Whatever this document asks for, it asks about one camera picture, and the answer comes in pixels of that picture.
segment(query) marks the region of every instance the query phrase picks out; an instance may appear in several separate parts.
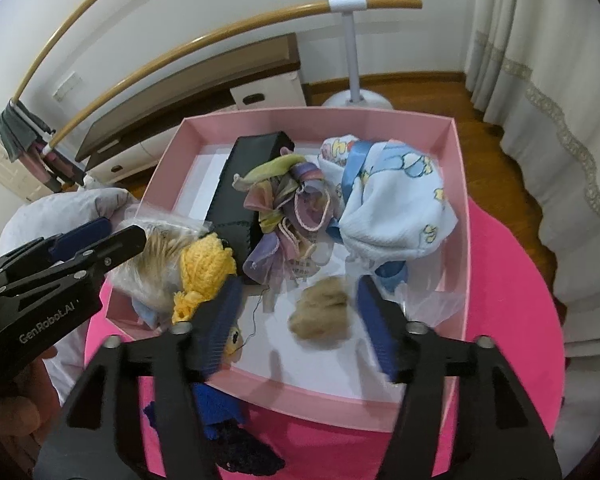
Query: white curtain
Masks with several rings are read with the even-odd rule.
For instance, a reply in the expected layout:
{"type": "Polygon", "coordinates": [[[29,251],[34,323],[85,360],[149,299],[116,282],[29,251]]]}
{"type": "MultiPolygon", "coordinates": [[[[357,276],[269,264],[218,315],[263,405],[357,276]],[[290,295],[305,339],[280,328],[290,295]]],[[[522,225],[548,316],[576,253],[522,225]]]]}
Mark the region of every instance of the white curtain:
{"type": "Polygon", "coordinates": [[[503,127],[557,257],[571,364],[555,447],[566,475],[600,435],[600,4],[477,0],[472,43],[466,86],[484,121],[503,127]]]}

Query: blue gripper pad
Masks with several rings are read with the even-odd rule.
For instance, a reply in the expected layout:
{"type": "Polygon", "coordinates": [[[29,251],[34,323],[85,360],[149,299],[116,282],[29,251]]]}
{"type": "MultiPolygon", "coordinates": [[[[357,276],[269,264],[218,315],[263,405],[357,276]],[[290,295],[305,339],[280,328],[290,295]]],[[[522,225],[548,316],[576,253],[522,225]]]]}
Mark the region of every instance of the blue gripper pad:
{"type": "Polygon", "coordinates": [[[90,246],[111,234],[112,227],[108,218],[101,216],[91,222],[62,235],[49,249],[51,262],[66,262],[80,249],[90,246]]]}
{"type": "Polygon", "coordinates": [[[238,276],[228,276],[218,295],[201,303],[189,321],[196,345],[196,362],[191,365],[202,372],[205,380],[220,368],[229,330],[241,305],[242,282],[238,276]]]}
{"type": "Polygon", "coordinates": [[[407,319],[397,303],[382,297],[371,276],[362,276],[358,281],[356,303],[380,369],[391,382],[395,382],[398,378],[398,349],[406,334],[407,319]]]}

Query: wooden rod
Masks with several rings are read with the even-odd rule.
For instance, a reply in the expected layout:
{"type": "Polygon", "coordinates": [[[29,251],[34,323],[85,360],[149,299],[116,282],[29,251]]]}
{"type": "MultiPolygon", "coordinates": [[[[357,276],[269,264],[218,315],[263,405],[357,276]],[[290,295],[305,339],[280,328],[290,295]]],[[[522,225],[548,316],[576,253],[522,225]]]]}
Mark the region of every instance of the wooden rod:
{"type": "Polygon", "coordinates": [[[25,87],[27,86],[29,81],[31,81],[31,78],[33,77],[34,73],[36,72],[40,64],[42,64],[42,62],[44,61],[47,54],[51,51],[51,49],[56,45],[58,41],[60,41],[60,38],[62,38],[64,34],[69,30],[69,27],[71,27],[78,20],[78,18],[80,18],[80,16],[82,16],[87,11],[87,9],[89,9],[89,7],[91,7],[97,1],[98,0],[84,0],[77,7],[77,9],[75,9],[74,12],[72,12],[71,15],[64,21],[64,23],[60,25],[58,30],[56,30],[53,33],[51,38],[49,38],[49,41],[46,42],[46,45],[42,48],[34,62],[29,67],[29,70],[27,70],[27,73],[25,74],[24,79],[20,83],[20,86],[18,86],[16,93],[11,99],[14,103],[20,99],[20,96],[22,95],[22,92],[24,92],[25,87]]]}
{"type": "MultiPolygon", "coordinates": [[[[369,9],[421,9],[422,0],[366,0],[367,8],[369,9]]],[[[149,74],[160,70],[169,63],[188,56],[192,52],[196,52],[201,48],[217,43],[218,41],[232,38],[238,34],[248,32],[267,25],[275,23],[288,22],[296,18],[304,18],[305,16],[316,16],[317,14],[327,14],[331,12],[329,2],[327,0],[321,2],[313,2],[292,7],[284,7],[283,9],[273,10],[257,14],[246,20],[226,25],[225,27],[216,28],[204,36],[200,36],[195,40],[177,46],[173,50],[168,51],[160,57],[146,63],[138,70],[125,77],[122,81],[112,86],[109,90],[92,101],[87,107],[80,110],[77,115],[71,119],[61,130],[59,130],[49,141],[49,148],[54,148],[62,139],[64,139],[78,124],[89,117],[102,105],[112,100],[131,85],[134,85],[149,74]]]]}

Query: green fabric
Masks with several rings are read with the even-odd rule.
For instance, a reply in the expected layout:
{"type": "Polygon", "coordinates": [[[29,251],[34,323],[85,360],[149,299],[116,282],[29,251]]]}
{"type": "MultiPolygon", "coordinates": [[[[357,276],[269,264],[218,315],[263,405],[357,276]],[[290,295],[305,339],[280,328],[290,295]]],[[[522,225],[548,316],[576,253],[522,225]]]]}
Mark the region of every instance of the green fabric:
{"type": "Polygon", "coordinates": [[[238,191],[248,191],[254,184],[262,182],[263,180],[269,180],[274,176],[284,175],[292,166],[299,164],[300,162],[306,162],[306,159],[302,155],[297,155],[295,153],[281,155],[278,158],[274,158],[269,162],[265,162],[264,164],[253,168],[244,177],[236,174],[234,176],[234,189],[237,189],[238,191]]]}
{"type": "Polygon", "coordinates": [[[300,184],[298,184],[298,181],[294,179],[291,175],[286,174],[282,177],[282,180],[280,181],[280,185],[278,186],[278,192],[273,198],[273,203],[279,204],[281,202],[284,202],[284,199],[287,198],[289,195],[293,195],[293,193],[295,193],[299,187],[300,184]]]}
{"type": "Polygon", "coordinates": [[[284,215],[277,209],[268,213],[260,212],[258,216],[258,220],[260,221],[260,229],[264,234],[270,233],[276,228],[283,218],[284,215]]]}

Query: wooden floor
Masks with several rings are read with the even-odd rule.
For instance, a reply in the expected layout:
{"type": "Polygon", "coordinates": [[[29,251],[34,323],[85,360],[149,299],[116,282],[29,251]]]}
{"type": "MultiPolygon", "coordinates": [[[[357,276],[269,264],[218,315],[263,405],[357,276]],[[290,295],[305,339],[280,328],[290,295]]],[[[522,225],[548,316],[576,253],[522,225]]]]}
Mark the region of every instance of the wooden floor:
{"type": "MultiPolygon", "coordinates": [[[[346,88],[346,81],[310,86],[312,105],[321,105],[334,92],[346,88]]],[[[554,254],[538,239],[541,210],[526,192],[520,168],[500,149],[502,130],[480,120],[464,88],[461,73],[422,76],[370,76],[363,86],[379,92],[397,110],[410,110],[453,117],[458,124],[460,145],[469,195],[487,213],[506,225],[538,266],[547,285],[555,275],[554,254]]],[[[125,187],[136,196],[144,193],[151,171],[126,181],[125,187]]],[[[562,306],[557,305],[560,314],[562,306]]]]}

